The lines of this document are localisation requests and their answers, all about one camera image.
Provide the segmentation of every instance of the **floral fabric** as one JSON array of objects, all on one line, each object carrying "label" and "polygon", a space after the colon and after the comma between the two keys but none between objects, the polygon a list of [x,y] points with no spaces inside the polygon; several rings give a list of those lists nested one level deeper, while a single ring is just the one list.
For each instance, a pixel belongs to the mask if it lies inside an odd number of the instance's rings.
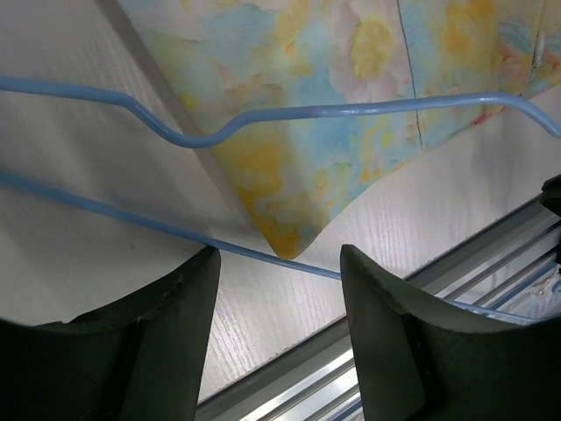
[{"label": "floral fabric", "polygon": [[[535,95],[561,82],[557,0],[119,2],[201,133],[261,108]],[[384,174],[498,110],[261,123],[213,152],[292,259]]]}]

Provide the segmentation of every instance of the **tie-dye cloth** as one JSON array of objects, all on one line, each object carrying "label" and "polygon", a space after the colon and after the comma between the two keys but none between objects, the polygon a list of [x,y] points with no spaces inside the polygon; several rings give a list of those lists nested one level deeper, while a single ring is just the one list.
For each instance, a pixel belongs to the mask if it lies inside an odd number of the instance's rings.
[{"label": "tie-dye cloth", "polygon": [[[558,0],[119,2],[201,133],[261,108],[532,96],[561,82]],[[384,174],[496,111],[261,123],[214,154],[291,259]]]}]

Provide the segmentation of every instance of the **garment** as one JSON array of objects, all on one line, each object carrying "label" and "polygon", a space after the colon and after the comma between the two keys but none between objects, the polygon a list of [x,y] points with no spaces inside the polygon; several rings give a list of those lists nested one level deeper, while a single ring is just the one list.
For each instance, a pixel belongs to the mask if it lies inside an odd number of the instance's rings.
[{"label": "garment", "polygon": [[[200,133],[262,108],[533,96],[561,82],[557,0],[119,3]],[[500,110],[260,123],[213,153],[273,250],[292,259],[380,177]]]}]

